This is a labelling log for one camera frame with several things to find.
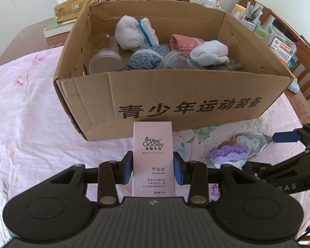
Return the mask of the light blue sock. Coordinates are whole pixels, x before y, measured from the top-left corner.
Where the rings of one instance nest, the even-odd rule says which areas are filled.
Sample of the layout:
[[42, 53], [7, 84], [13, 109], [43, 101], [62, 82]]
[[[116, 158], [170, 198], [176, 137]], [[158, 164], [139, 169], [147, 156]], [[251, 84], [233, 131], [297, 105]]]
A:
[[228, 47], [217, 40], [203, 42], [190, 52], [189, 57], [201, 66], [216, 66], [230, 63]]

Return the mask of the pink floral tablecloth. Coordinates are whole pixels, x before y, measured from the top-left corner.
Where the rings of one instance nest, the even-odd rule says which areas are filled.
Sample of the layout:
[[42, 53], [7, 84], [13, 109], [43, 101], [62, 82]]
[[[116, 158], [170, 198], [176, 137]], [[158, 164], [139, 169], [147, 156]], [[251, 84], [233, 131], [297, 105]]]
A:
[[[62, 50], [35, 52], [0, 66], [0, 247], [10, 240], [2, 220], [9, 199], [74, 164], [97, 167], [133, 149], [133, 138], [89, 142], [75, 130], [52, 83]], [[239, 132], [272, 136], [300, 127], [283, 94], [260, 118], [173, 132], [173, 149], [185, 161], [212, 167], [205, 160], [208, 152]], [[300, 142], [271, 143], [251, 160], [274, 165], [304, 150]]]

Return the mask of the purple crochet flower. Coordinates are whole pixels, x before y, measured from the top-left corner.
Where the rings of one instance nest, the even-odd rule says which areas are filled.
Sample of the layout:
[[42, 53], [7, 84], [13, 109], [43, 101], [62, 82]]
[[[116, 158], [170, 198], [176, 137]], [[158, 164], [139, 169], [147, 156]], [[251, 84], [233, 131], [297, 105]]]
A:
[[211, 149], [208, 157], [215, 168], [221, 168], [222, 165], [228, 164], [241, 170], [249, 158], [249, 148], [236, 141], [226, 141]]

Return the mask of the blue speckled sock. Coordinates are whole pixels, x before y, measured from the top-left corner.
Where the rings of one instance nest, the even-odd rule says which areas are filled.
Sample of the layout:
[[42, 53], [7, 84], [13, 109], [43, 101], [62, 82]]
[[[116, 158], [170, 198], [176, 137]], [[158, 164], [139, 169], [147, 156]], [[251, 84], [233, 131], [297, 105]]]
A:
[[153, 46], [137, 50], [128, 60], [126, 66], [129, 69], [157, 69], [163, 58], [170, 52], [165, 45]]

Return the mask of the brown cardboard box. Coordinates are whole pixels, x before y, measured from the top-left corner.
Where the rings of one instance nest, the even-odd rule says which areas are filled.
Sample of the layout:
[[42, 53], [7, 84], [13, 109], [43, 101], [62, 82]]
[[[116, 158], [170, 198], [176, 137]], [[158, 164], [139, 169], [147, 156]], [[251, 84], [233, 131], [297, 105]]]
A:
[[[123, 16], [150, 20], [159, 41], [172, 34], [228, 46], [240, 71], [191, 68], [92, 74], [98, 34], [115, 32]], [[170, 0], [99, 2], [85, 8], [63, 47], [54, 74], [57, 96], [88, 141], [127, 138], [141, 121], [171, 122], [174, 131], [255, 119], [292, 82], [287, 68], [247, 27], [223, 10]]]

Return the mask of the thick white book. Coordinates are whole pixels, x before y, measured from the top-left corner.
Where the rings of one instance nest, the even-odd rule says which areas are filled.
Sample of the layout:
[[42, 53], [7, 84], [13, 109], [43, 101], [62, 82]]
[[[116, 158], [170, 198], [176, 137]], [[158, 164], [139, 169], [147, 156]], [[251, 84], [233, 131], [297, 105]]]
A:
[[52, 19], [51, 23], [49, 23], [43, 30], [43, 34], [45, 38], [51, 38], [53, 36], [61, 35], [67, 32], [70, 32], [73, 28], [76, 19], [64, 21], [62, 23], [57, 23], [56, 19]]

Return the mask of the pink knitted sock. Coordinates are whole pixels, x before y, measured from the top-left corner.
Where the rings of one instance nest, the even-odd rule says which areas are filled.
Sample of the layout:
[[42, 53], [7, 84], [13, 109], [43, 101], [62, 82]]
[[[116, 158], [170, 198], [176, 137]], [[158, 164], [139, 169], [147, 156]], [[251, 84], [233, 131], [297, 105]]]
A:
[[172, 34], [170, 37], [170, 50], [180, 52], [184, 57], [189, 57], [191, 51], [205, 41], [185, 35]]

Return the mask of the yellow tissue pack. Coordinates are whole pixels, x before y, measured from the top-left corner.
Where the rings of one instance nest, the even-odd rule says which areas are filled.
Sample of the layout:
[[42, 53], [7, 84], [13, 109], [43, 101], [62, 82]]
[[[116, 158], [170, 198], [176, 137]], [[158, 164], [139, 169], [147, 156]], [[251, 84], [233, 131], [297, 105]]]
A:
[[54, 7], [55, 19], [57, 23], [63, 23], [76, 19], [85, 7], [98, 0], [56, 0]]

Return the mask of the labelled plastic container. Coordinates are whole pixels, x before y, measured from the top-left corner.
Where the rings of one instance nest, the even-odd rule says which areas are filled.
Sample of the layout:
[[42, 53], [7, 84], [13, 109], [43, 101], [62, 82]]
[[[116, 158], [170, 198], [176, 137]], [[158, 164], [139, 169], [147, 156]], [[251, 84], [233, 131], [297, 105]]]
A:
[[269, 26], [267, 46], [285, 66], [289, 65], [297, 51], [296, 43], [297, 40], [291, 33], [277, 19], [274, 19]]

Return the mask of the white blue striped sock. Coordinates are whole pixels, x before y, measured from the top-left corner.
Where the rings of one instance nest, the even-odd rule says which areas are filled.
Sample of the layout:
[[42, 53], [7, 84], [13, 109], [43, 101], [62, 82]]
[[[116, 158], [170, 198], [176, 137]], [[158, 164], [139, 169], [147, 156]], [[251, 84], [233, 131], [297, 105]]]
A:
[[149, 19], [136, 19], [127, 15], [116, 25], [115, 39], [123, 50], [137, 51], [160, 45]]

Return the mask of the clear plastic jar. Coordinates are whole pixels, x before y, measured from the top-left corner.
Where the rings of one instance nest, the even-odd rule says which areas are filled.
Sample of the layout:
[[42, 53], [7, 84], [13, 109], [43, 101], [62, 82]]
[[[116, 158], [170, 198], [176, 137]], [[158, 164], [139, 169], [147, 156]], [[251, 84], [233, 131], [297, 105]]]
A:
[[93, 38], [96, 53], [89, 61], [89, 74], [116, 72], [123, 69], [123, 60], [115, 37], [106, 32], [99, 32]]

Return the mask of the clear pen holder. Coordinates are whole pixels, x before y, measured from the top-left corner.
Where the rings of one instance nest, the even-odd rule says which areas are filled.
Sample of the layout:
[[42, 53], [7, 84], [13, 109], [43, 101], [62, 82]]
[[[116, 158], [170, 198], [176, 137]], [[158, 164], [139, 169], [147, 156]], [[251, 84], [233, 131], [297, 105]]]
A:
[[246, 12], [241, 23], [254, 32], [256, 27], [260, 26], [260, 17], [263, 14], [263, 8], [261, 4], [255, 3], [255, 5], [252, 5], [251, 1], [248, 0]]

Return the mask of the grey cat toy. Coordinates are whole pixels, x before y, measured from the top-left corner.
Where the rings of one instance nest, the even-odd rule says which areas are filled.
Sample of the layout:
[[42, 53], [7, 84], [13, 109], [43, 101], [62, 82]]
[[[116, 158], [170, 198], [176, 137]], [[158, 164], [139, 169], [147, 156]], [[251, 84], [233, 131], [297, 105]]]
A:
[[218, 65], [212, 65], [208, 66], [207, 69], [209, 70], [220, 70], [220, 71], [240, 71], [242, 68], [241, 63], [236, 63], [233, 59], [230, 60], [230, 63], [227, 64], [218, 64]]

